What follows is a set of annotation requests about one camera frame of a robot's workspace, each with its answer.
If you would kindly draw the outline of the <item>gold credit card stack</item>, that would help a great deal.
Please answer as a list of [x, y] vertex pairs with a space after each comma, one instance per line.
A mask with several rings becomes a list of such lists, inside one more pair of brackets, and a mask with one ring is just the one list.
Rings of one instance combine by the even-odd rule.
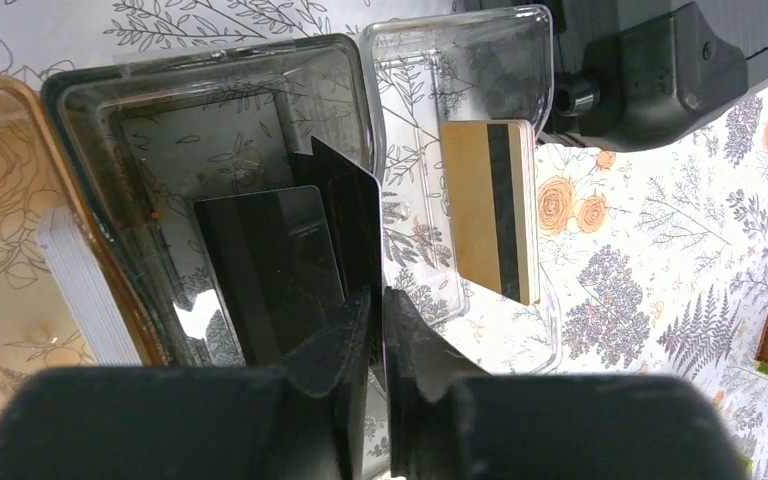
[[448, 121], [440, 145], [459, 275], [522, 305], [539, 303], [533, 126]]

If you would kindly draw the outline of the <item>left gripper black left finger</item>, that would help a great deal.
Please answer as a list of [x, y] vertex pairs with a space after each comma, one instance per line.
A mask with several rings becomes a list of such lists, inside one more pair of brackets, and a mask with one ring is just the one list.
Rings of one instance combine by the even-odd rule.
[[0, 416], [0, 479], [357, 479], [371, 294], [265, 367], [70, 367]]

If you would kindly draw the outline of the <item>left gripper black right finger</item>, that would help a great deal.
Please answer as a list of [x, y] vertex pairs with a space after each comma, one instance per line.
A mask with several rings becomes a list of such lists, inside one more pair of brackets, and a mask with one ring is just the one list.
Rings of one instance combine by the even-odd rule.
[[391, 470], [408, 479], [742, 479], [689, 382], [633, 374], [492, 375], [383, 295]]

